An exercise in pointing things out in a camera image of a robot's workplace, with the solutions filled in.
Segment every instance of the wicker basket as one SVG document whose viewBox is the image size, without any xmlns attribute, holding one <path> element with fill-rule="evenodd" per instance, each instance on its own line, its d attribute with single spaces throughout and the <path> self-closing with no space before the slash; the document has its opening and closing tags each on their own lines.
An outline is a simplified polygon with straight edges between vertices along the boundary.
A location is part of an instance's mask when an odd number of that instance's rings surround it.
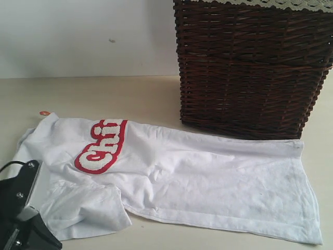
<svg viewBox="0 0 333 250">
<path fill-rule="evenodd" d="M 184 124 L 299 139 L 333 62 L 333 15 L 174 0 Z"/>
</svg>

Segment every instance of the white wall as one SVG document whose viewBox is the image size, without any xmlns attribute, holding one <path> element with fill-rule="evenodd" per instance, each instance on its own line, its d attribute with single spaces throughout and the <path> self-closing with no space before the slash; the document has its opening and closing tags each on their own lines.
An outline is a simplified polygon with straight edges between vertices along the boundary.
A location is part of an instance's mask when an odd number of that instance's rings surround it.
<svg viewBox="0 0 333 250">
<path fill-rule="evenodd" d="M 1 0 L 0 78 L 178 74 L 174 27 L 172 0 Z"/>
</svg>

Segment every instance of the metal screw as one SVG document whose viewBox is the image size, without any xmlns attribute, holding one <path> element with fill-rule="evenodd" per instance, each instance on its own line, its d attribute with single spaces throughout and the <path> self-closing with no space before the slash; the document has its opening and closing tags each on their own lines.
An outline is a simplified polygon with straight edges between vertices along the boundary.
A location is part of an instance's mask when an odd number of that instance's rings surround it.
<svg viewBox="0 0 333 250">
<path fill-rule="evenodd" d="M 21 246 L 22 243 L 20 241 L 15 241 L 15 246 Z"/>
<path fill-rule="evenodd" d="M 24 197 L 24 195 L 22 193 L 17 193 L 16 197 L 18 197 L 19 199 L 22 199 Z"/>
</svg>

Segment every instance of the lace trim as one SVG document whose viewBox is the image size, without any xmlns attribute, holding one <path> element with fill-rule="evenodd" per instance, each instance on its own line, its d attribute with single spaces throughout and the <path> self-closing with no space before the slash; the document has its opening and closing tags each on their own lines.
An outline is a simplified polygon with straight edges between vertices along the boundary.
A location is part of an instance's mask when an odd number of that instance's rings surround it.
<svg viewBox="0 0 333 250">
<path fill-rule="evenodd" d="M 319 11 L 333 13 L 333 1 L 332 0 L 204 0 L 204 2 L 220 2 L 232 4 L 247 4 L 247 5 L 260 5 L 262 7 L 275 6 L 279 9 L 290 8 L 292 10 L 308 9 L 311 11 Z"/>
</svg>

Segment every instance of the white fabric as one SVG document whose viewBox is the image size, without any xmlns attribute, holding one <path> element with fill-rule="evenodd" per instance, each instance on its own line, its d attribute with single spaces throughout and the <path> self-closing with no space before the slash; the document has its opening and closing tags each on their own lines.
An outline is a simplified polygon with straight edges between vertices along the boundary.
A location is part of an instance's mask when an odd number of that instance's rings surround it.
<svg viewBox="0 0 333 250">
<path fill-rule="evenodd" d="M 232 4 L 246 4 L 246 5 L 260 5 L 261 7 L 272 7 L 275 6 L 279 9 L 290 8 L 292 10 L 311 10 L 333 13 L 333 1 L 332 0 L 204 0 L 204 2 L 220 2 Z"/>
<path fill-rule="evenodd" d="M 115 144 L 103 141 L 116 136 Z M 41 214 L 62 240 L 129 226 L 124 207 L 166 223 L 322 244 L 302 149 L 300 140 L 233 140 L 51 114 L 21 140 L 15 160 L 41 159 L 50 169 Z"/>
</svg>

